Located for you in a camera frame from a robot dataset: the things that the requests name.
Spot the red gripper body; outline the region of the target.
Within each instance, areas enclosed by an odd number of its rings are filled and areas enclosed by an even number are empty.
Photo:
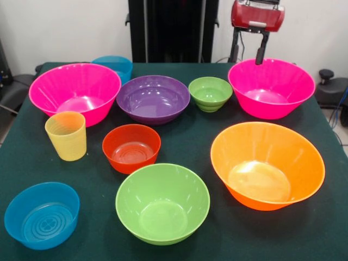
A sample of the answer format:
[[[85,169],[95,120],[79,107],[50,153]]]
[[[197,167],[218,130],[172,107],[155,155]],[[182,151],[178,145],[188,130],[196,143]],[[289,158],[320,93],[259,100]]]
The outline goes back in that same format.
[[[279,31],[285,17],[285,7],[279,1],[234,1],[231,12],[233,27]]]

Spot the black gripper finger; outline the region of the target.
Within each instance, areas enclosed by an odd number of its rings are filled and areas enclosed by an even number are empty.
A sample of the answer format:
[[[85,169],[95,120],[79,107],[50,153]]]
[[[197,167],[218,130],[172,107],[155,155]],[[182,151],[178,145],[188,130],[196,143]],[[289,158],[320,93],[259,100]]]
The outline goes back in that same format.
[[[256,65],[261,65],[264,60],[265,50],[268,43],[270,32],[268,31],[257,31],[258,34],[261,34],[263,36],[260,47],[258,48],[257,55],[256,55]]]
[[[232,46],[231,46],[231,53],[228,59],[229,63],[236,63],[238,60],[238,53],[239,53],[239,45],[238,45],[238,40],[239,40],[239,33],[240,33],[240,28],[234,28],[233,31],[233,40],[232,40]]]

